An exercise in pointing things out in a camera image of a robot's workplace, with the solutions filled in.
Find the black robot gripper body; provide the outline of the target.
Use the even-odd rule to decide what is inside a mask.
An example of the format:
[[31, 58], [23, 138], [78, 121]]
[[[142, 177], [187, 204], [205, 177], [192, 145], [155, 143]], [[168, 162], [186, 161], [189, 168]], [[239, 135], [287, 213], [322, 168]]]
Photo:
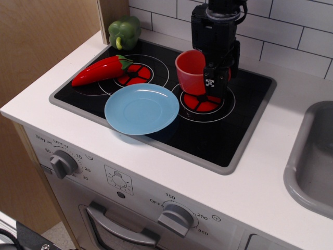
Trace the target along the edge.
[[192, 45], [204, 54], [206, 67], [229, 67], [231, 78], [238, 73], [240, 4], [201, 4], [191, 13]]

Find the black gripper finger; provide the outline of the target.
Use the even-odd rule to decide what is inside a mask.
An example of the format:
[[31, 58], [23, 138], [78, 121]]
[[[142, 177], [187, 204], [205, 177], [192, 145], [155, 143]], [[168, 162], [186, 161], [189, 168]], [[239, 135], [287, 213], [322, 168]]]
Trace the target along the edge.
[[229, 82], [229, 67], [204, 67], [203, 79], [208, 96], [223, 98]]

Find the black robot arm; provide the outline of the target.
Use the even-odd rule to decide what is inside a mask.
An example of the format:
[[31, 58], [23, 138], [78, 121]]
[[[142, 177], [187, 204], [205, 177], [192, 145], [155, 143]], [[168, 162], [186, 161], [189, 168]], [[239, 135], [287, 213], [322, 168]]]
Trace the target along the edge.
[[199, 69], [202, 79], [188, 94], [224, 97], [229, 80], [238, 72], [240, 42], [236, 30], [246, 15], [246, 1], [208, 1], [194, 8], [192, 45], [203, 54], [204, 66]]

